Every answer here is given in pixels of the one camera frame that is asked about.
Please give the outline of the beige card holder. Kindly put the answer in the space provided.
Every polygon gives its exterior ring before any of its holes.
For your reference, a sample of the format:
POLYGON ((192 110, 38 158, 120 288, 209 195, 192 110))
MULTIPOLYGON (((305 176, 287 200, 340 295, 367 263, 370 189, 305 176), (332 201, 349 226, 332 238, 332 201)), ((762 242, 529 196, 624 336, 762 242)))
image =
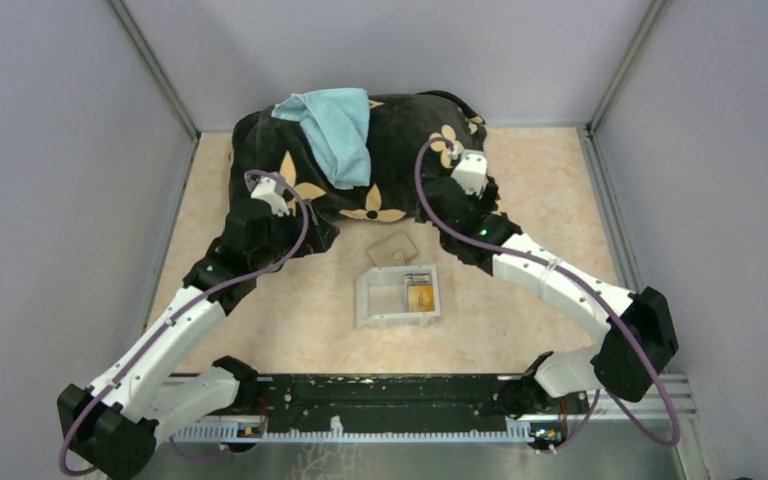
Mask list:
POLYGON ((418 249, 405 232, 392 234, 367 249, 375 267, 409 265, 418 255, 418 249))

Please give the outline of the stack of credit cards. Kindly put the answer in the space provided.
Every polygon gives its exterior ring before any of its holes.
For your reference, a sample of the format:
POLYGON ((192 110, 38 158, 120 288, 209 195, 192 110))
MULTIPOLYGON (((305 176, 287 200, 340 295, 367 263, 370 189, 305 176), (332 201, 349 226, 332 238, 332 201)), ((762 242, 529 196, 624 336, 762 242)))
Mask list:
POLYGON ((410 313, 432 312, 436 308, 433 275, 428 272, 405 275, 406 308, 410 313))

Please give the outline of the white plastic tray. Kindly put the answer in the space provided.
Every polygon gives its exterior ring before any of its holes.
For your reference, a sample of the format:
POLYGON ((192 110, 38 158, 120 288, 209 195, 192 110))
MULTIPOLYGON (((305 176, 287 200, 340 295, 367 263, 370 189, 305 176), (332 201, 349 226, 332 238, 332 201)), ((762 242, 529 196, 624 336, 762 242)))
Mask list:
POLYGON ((355 282, 354 326, 358 329, 429 326, 441 318, 442 298, 435 265, 374 267, 355 282), (436 308, 432 312, 407 311, 405 275, 418 272, 433 275, 436 308))

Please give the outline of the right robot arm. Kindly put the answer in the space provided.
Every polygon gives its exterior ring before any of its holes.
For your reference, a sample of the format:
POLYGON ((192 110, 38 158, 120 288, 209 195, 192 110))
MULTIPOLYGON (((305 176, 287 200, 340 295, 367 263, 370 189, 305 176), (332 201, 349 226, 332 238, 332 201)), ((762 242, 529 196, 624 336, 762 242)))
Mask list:
POLYGON ((567 394, 602 388, 639 402, 667 393, 660 374, 678 350, 668 302, 584 273, 540 246, 504 215, 490 212, 493 192, 467 194, 451 177, 414 181, 423 218, 440 231, 443 248, 496 280, 521 286, 557 308, 592 338, 589 347, 548 353, 525 373, 523 398, 548 412, 567 394))

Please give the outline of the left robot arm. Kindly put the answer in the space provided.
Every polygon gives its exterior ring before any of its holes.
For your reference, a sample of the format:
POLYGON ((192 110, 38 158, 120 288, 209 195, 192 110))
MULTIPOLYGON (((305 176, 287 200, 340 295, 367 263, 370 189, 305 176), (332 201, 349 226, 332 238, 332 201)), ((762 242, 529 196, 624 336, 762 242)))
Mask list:
POLYGON ((160 445, 196 420, 225 407, 237 414, 252 411, 260 399, 257 373, 233 357, 215 361, 169 397, 158 393, 260 276, 293 258, 326 252, 339 233, 309 201, 278 209, 263 200, 234 203, 223 231, 185 275, 161 317, 88 386, 70 384, 60 393, 62 474, 100 471, 111 479, 132 479, 160 445))

